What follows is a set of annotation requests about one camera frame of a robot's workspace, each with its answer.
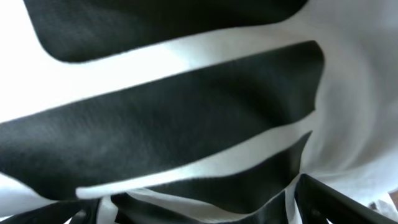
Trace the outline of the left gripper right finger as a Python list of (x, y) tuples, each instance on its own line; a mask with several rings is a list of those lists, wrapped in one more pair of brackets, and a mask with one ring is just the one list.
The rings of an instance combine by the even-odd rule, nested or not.
[(307, 174), (295, 188), (303, 224), (397, 224)]

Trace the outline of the white t-shirt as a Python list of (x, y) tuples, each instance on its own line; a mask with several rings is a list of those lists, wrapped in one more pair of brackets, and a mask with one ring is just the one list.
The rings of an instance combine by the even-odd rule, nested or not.
[(396, 1), (1, 2), (1, 221), (302, 223), (304, 174), (397, 188)]

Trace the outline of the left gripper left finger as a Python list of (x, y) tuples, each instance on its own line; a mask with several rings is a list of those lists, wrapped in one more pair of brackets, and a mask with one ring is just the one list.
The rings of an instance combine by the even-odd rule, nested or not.
[(57, 202), (5, 219), (1, 224), (95, 224), (100, 200)]

